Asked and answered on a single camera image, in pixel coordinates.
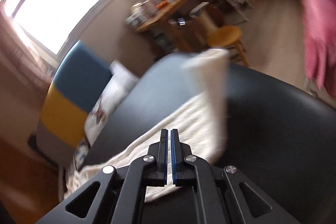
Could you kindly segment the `white deer print pillow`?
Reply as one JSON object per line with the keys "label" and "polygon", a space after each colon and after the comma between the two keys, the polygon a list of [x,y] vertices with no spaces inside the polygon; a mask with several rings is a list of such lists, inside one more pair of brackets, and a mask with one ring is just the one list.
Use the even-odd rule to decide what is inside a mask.
{"label": "white deer print pillow", "polygon": [[94,144],[102,132],[109,116],[119,107],[138,82],[138,78],[117,60],[112,62],[110,69],[112,78],[84,123],[84,132],[90,146]]}

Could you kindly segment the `wooden side desk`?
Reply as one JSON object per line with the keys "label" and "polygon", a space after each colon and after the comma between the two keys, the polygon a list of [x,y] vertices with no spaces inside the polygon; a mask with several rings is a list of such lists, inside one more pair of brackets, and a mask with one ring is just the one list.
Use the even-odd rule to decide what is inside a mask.
{"label": "wooden side desk", "polygon": [[[177,15],[190,1],[191,0],[174,0],[165,5],[165,7],[160,9],[154,16],[139,24],[134,31],[145,35],[147,32],[159,28],[165,33],[169,42],[173,45],[173,48],[182,52],[193,52],[193,48],[185,40],[183,34],[169,23],[169,20]],[[205,14],[202,16],[202,24],[207,32],[216,30],[216,28],[224,24],[223,13],[211,5],[205,9]]]}

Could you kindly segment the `cream knitted sweater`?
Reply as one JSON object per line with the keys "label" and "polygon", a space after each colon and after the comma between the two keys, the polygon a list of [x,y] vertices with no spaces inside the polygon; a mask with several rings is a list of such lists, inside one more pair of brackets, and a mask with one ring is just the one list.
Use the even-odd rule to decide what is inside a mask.
{"label": "cream knitted sweater", "polygon": [[176,129],[194,155],[214,163],[226,149],[229,53],[172,53],[155,63],[109,116],[82,168],[67,180],[69,197],[106,165],[129,165],[163,129]]}

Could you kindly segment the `pink cloth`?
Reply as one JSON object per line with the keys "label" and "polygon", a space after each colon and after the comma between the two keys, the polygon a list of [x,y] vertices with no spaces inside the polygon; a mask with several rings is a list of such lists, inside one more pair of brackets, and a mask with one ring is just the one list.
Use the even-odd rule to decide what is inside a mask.
{"label": "pink cloth", "polygon": [[301,0],[306,77],[335,97],[335,0]]}

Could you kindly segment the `round wooden stool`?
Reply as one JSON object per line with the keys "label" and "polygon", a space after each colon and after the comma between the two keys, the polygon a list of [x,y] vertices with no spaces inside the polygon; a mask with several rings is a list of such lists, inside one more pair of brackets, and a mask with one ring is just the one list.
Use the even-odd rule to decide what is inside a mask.
{"label": "round wooden stool", "polygon": [[246,49],[241,38],[242,31],[238,26],[222,26],[206,38],[206,43],[211,48],[224,48],[228,51],[234,50],[235,53],[230,56],[230,60],[249,67]]}

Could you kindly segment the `patterned blue white cushion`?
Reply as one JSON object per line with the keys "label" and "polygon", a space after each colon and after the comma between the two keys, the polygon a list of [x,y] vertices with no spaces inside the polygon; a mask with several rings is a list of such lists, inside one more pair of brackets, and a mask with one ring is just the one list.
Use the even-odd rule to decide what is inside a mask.
{"label": "patterned blue white cushion", "polygon": [[86,137],[83,137],[78,144],[74,156],[73,156],[73,164],[76,170],[79,170],[88,155],[91,146]]}

